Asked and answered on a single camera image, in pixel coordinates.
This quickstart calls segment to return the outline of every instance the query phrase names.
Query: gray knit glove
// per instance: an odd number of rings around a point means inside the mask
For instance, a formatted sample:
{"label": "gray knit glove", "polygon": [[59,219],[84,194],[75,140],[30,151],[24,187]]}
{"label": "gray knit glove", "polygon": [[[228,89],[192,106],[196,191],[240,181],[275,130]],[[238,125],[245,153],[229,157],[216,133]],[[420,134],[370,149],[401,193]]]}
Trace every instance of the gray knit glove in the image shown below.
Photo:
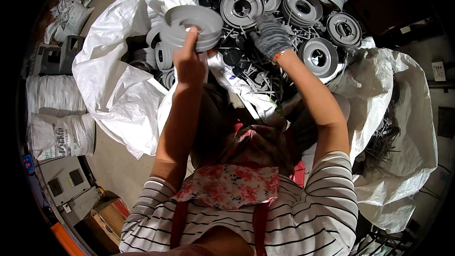
{"label": "gray knit glove", "polygon": [[267,58],[273,59],[276,54],[291,48],[288,41],[287,32],[281,28],[281,23],[270,16],[256,16],[258,29],[261,33],[251,32],[256,48]]}

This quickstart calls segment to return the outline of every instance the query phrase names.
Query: striped shirt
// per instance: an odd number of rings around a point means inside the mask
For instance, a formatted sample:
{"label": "striped shirt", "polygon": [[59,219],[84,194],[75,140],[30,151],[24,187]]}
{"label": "striped shirt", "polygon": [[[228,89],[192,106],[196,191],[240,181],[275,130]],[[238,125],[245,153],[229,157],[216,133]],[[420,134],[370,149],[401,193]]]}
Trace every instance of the striped shirt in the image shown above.
{"label": "striped shirt", "polygon": [[[314,166],[305,189],[280,175],[278,199],[270,204],[265,235],[267,255],[347,255],[355,240],[357,196],[349,157],[340,151]],[[122,229],[120,250],[168,251],[176,190],[150,177]],[[211,227],[225,226],[253,248],[253,209],[217,210],[200,201],[188,205],[180,245],[194,242]]]}

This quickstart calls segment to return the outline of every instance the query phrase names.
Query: woman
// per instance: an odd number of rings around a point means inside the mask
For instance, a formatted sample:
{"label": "woman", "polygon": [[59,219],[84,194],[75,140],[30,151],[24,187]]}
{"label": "woman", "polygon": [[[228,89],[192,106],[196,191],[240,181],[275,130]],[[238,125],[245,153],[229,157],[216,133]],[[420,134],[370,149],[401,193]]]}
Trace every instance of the woman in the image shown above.
{"label": "woman", "polygon": [[[227,123],[222,95],[203,85],[205,68],[193,51],[197,30],[192,27],[184,47],[174,53],[173,105],[150,178],[123,227],[122,252],[349,253],[358,207],[344,114],[291,49],[280,24],[267,17],[257,21],[256,47],[293,80],[313,119],[302,115],[296,121],[300,127],[284,134]],[[315,141],[314,165],[303,189],[289,176],[295,157]],[[184,181],[189,154],[196,171]]]}

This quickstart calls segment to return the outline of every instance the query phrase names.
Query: hand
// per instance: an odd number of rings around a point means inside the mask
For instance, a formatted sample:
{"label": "hand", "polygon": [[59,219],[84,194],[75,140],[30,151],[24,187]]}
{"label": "hand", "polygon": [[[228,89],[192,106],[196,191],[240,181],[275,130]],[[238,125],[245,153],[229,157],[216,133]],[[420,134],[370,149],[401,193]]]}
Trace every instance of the hand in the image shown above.
{"label": "hand", "polygon": [[182,49],[174,51],[173,61],[175,70],[177,71],[178,84],[202,87],[205,66],[203,61],[194,52],[196,40],[197,28],[191,27]]}
{"label": "hand", "polygon": [[267,58],[273,59],[276,54],[291,48],[287,32],[273,16],[257,16],[258,29],[261,35],[251,32],[256,48]]}

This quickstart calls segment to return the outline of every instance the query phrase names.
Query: cardboard box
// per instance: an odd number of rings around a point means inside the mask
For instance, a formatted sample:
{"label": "cardboard box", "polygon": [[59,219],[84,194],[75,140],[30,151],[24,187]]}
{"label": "cardboard box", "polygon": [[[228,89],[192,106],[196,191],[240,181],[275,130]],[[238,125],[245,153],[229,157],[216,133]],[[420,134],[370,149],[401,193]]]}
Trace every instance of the cardboard box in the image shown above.
{"label": "cardboard box", "polygon": [[116,254],[119,253],[122,227],[129,213],[121,199],[114,199],[91,210],[83,222],[98,245],[109,254]]}
{"label": "cardboard box", "polygon": [[125,203],[123,203],[121,199],[114,199],[95,208],[92,211],[92,215],[93,212],[99,214],[109,228],[120,239],[123,224],[130,214]]}

